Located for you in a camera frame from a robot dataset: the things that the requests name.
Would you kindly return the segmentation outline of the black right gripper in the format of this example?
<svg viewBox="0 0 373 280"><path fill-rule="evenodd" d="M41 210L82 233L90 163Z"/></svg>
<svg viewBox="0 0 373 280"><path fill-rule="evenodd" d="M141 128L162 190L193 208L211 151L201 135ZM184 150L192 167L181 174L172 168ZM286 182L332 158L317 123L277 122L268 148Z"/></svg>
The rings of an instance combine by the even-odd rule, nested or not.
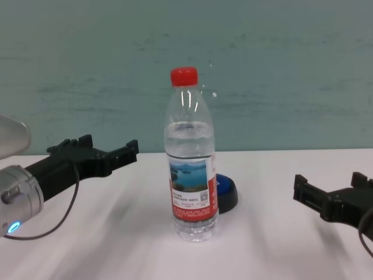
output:
<svg viewBox="0 0 373 280"><path fill-rule="evenodd" d="M296 174L293 199L320 214L321 219L330 223L342 223L358 229L363 216L372 208L371 178L360 172L353 172L353 188L326 192Z"/></svg>

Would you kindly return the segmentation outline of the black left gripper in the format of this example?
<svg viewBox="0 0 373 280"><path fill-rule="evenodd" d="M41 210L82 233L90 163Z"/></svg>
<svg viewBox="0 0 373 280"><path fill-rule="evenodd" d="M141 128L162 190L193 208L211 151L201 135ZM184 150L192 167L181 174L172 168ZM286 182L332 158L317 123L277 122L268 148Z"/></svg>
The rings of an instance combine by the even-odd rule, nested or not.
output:
<svg viewBox="0 0 373 280"><path fill-rule="evenodd" d="M90 134L78 139L64 139L47 148L48 157L31 164L26 170L37 180L45 201L65 191L77 181L107 177L114 170L137 162L136 139L124 147L104 152L93 147Z"/></svg>

